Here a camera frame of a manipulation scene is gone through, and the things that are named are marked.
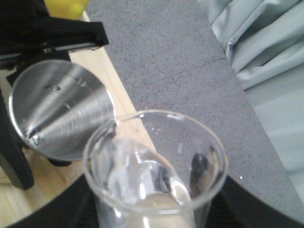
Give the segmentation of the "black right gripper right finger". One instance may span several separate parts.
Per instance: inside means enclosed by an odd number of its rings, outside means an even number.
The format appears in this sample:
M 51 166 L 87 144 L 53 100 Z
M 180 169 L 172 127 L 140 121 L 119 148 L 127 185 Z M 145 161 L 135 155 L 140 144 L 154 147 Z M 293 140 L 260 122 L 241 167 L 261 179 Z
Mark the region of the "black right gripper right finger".
M 210 228 L 302 228 L 303 223 L 265 204 L 227 177 L 209 210 Z

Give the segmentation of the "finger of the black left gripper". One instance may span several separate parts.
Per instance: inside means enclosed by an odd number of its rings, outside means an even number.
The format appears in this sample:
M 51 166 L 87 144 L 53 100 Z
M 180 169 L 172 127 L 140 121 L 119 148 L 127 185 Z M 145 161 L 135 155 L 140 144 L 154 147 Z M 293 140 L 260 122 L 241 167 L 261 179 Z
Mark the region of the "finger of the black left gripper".
M 11 70 L 0 71 L 0 168 L 4 174 L 0 182 L 28 190 L 34 185 L 33 174 L 22 151 L 23 143 L 10 122 L 6 106 L 11 89 L 6 77 L 12 73 Z
M 21 24 L 21 41 L 25 51 L 42 53 L 98 48 L 109 44 L 102 22 L 22 17 Z

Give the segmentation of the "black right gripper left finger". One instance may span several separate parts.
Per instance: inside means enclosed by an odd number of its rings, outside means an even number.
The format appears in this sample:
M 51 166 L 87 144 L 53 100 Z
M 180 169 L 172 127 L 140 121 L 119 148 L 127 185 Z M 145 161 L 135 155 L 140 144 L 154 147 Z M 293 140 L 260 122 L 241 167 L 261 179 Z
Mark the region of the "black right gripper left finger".
M 97 228 L 94 194 L 84 175 L 45 206 L 10 228 Z

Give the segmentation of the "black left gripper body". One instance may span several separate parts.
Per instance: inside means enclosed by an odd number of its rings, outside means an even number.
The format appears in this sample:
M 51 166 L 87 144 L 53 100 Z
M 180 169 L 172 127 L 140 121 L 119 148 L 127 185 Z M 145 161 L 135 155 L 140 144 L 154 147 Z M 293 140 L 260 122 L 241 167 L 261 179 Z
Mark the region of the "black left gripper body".
M 39 52 L 41 41 L 34 23 L 49 16 L 43 0 L 0 2 L 0 67 L 10 69 L 24 55 Z

